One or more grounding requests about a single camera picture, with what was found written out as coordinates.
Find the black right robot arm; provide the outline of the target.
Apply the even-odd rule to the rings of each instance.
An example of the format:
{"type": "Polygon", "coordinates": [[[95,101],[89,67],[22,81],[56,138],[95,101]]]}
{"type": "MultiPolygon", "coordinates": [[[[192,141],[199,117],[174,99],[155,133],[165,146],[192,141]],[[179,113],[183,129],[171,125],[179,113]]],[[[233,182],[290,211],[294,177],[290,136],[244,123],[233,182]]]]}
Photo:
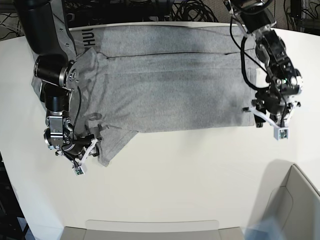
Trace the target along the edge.
{"type": "Polygon", "coordinates": [[[77,120],[70,119],[70,105],[77,83],[76,46],[68,28],[62,0],[15,0],[24,35],[36,54],[33,74],[41,81],[39,99],[46,108],[44,140],[56,155],[70,161],[99,156],[94,134],[75,136],[77,120]]]}

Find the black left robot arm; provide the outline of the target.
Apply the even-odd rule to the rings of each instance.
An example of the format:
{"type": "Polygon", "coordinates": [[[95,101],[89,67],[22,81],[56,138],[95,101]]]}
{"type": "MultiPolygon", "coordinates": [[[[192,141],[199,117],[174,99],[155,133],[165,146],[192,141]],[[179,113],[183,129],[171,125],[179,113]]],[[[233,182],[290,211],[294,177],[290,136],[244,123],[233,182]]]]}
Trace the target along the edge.
{"type": "Polygon", "coordinates": [[[251,107],[244,111],[252,112],[256,125],[269,122],[276,128],[285,128],[300,102],[294,99],[303,89],[301,73],[296,69],[286,53],[286,45],[277,35],[273,26],[277,21],[269,10],[270,0],[225,0],[231,21],[236,21],[243,32],[240,60],[245,83],[256,91],[251,107]],[[267,87],[258,87],[247,77],[245,45],[248,37],[255,41],[255,54],[264,64],[267,87]]]}

